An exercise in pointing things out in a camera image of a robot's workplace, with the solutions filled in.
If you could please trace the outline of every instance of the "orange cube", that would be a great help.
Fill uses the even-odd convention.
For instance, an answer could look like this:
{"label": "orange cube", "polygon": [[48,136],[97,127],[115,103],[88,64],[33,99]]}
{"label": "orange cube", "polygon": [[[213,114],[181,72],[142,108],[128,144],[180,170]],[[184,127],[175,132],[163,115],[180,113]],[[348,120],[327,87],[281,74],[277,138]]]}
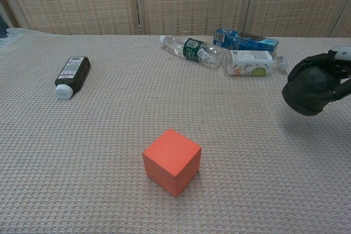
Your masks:
{"label": "orange cube", "polygon": [[177,197],[200,167],[201,146],[176,131],[165,131],[143,152],[146,174]]}

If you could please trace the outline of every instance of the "bottle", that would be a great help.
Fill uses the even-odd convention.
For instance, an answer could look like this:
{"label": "bottle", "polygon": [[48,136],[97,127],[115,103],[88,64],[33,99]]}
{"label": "bottle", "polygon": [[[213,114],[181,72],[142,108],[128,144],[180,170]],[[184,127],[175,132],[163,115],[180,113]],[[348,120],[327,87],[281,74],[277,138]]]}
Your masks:
{"label": "bottle", "polygon": [[229,75],[267,76],[285,71],[288,62],[275,52],[258,50],[226,50],[226,72]]}
{"label": "bottle", "polygon": [[160,43],[175,55],[197,61],[209,67],[218,67],[225,58],[224,50],[221,47],[193,38],[161,36]]}
{"label": "bottle", "polygon": [[67,100],[73,93],[79,91],[90,70],[87,57],[70,57],[55,81],[55,94],[59,99]]}

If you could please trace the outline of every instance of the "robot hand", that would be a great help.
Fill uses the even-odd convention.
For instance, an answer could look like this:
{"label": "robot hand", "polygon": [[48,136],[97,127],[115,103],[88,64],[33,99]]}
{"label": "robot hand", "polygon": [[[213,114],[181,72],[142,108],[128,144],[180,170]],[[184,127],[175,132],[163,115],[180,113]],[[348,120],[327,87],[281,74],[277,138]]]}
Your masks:
{"label": "robot hand", "polygon": [[325,54],[310,56],[290,72],[282,94],[295,111],[311,116],[329,102],[351,94],[351,46],[334,47]]}

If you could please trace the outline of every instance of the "white plastic bottle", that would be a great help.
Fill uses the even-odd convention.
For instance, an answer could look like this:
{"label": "white plastic bottle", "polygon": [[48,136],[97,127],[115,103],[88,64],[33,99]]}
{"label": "white plastic bottle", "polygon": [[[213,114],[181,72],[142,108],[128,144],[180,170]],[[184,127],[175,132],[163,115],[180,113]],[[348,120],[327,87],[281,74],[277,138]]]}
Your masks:
{"label": "white plastic bottle", "polygon": [[226,72],[229,75],[267,76],[285,71],[288,62],[276,53],[258,50],[226,50]]}
{"label": "white plastic bottle", "polygon": [[225,58],[223,48],[193,38],[161,36],[160,43],[175,55],[209,67],[218,67]]}

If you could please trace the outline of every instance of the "gray textured tablecloth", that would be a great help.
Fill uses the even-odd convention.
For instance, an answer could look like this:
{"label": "gray textured tablecloth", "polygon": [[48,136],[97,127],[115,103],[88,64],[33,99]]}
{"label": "gray textured tablecloth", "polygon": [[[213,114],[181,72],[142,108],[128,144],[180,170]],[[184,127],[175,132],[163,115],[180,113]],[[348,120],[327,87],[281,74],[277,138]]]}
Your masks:
{"label": "gray textured tablecloth", "polygon": [[[351,45],[278,39],[292,66]],[[74,55],[91,71],[58,100]],[[158,36],[24,31],[0,49],[0,233],[351,233],[351,98],[305,117],[281,96],[286,77],[225,76]],[[178,198],[141,156],[168,128],[202,146]]]}

